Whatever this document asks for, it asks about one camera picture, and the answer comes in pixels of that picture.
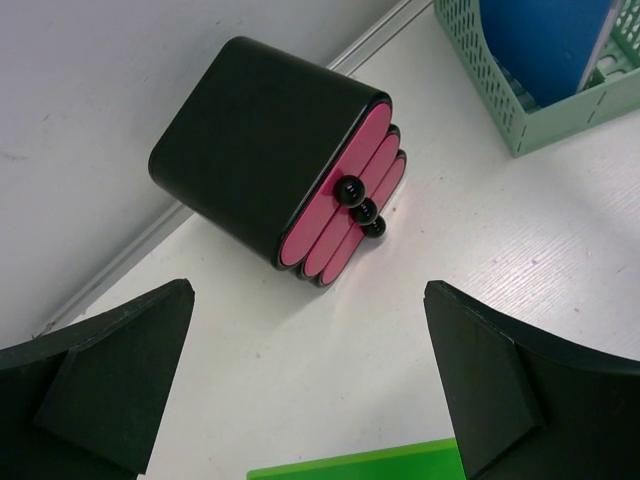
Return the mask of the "black pink drawer organizer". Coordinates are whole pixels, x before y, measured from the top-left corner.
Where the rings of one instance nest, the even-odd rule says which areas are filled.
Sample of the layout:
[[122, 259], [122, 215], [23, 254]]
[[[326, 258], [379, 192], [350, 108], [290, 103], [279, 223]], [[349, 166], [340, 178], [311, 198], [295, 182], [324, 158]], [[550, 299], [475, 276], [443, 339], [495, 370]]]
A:
[[221, 49], [151, 151], [151, 179], [278, 270], [333, 283], [358, 246], [386, 232], [382, 209], [405, 168], [392, 122], [359, 179], [364, 198], [341, 207], [298, 264], [286, 234], [343, 147], [390, 96], [247, 37]]

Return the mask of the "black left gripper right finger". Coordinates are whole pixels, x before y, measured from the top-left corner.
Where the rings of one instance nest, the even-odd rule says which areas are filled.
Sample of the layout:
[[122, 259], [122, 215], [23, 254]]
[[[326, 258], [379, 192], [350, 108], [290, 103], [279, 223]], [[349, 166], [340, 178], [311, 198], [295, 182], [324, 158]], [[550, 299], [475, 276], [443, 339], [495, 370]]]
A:
[[565, 340], [452, 285], [424, 292], [469, 479], [636, 479], [639, 363]]

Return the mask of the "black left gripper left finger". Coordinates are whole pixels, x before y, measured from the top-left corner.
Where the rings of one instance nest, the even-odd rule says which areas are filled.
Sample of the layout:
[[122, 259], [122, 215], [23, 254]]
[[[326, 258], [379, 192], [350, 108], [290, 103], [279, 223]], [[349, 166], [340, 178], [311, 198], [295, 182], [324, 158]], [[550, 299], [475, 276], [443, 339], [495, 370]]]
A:
[[186, 279], [1, 352], [4, 479], [145, 474], [195, 304]]

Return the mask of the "light blue notebook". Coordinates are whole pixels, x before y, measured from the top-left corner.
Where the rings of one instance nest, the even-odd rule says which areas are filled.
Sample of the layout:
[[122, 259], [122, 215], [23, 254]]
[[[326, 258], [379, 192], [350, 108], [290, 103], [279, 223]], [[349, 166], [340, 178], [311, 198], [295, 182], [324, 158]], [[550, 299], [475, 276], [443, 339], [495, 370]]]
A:
[[488, 48], [545, 108], [583, 90], [623, 3], [612, 0], [485, 0]]

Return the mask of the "green plastic folder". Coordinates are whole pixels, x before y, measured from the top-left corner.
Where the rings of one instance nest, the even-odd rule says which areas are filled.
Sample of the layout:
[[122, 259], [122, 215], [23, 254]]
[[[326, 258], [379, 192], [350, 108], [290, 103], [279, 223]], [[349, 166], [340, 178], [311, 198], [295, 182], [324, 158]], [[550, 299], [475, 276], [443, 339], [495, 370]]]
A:
[[465, 479], [454, 438], [251, 470], [247, 479]]

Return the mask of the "pink top drawer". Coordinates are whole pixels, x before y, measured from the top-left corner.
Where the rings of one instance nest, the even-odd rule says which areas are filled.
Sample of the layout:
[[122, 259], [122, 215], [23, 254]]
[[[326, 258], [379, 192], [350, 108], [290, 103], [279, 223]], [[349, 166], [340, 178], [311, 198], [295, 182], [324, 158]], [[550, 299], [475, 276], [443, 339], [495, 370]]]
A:
[[365, 187], [359, 176], [386, 136], [391, 116], [391, 105], [383, 101], [358, 123], [286, 234], [279, 253], [282, 266], [292, 267], [302, 261], [339, 208], [353, 206], [364, 198]]

